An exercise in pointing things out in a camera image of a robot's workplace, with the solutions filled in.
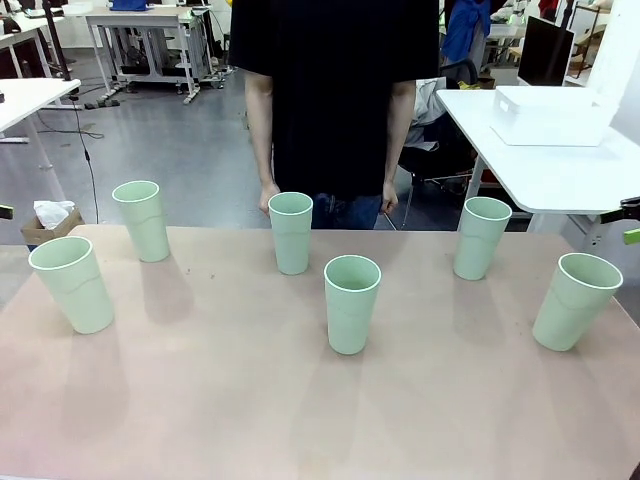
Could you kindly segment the person's right hand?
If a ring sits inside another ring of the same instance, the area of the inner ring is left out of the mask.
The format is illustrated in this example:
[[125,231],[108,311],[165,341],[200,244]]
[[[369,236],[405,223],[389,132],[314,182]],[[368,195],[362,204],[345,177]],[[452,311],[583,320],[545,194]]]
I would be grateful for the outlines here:
[[274,182],[266,182],[261,185],[259,209],[266,215],[270,215],[269,201],[280,193],[279,187]]

